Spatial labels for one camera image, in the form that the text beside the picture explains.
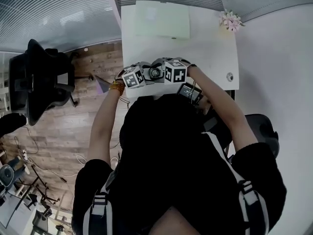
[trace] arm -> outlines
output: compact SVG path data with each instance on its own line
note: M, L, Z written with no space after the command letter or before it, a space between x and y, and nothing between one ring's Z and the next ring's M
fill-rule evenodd
M109 90L101 104L92 124L87 161L101 159L110 165L110 140L120 96L119 90Z
M214 110L229 128L236 152L249 144L257 143L245 115L235 101L198 67L189 67L188 73L200 86Z

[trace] silver round object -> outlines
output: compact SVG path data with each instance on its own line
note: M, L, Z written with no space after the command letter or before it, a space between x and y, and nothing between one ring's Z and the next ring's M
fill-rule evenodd
M231 73L231 72L227 73L226 78L227 78L227 80L228 80L229 82L233 81L233 80L234 80L234 75L233 75L233 73Z

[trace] short sleeve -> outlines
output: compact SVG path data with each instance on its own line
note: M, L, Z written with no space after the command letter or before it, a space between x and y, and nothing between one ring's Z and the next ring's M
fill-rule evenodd
M254 143L239 150L232 159L232 167L265 199L269 228L279 220L287 190L277 168L275 157L266 143Z
M92 204L97 190L100 190L113 170L103 160L93 159L86 163L76 178L73 203L72 228L76 235L83 234L85 212Z

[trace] person's left arm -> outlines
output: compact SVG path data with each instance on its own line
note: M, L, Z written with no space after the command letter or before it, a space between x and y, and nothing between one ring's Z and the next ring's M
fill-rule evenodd
M110 165L110 141L115 120L115 112L121 92L109 90L93 121L87 161L101 159Z

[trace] black electronic device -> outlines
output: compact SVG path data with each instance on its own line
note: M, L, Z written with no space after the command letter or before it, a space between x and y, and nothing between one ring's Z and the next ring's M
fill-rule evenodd
M195 105L203 97L201 93L202 93L202 90L194 87L193 85L189 83L184 83L181 85L180 89L178 90L177 95L181 95L185 97L187 100L189 100L189 102Z

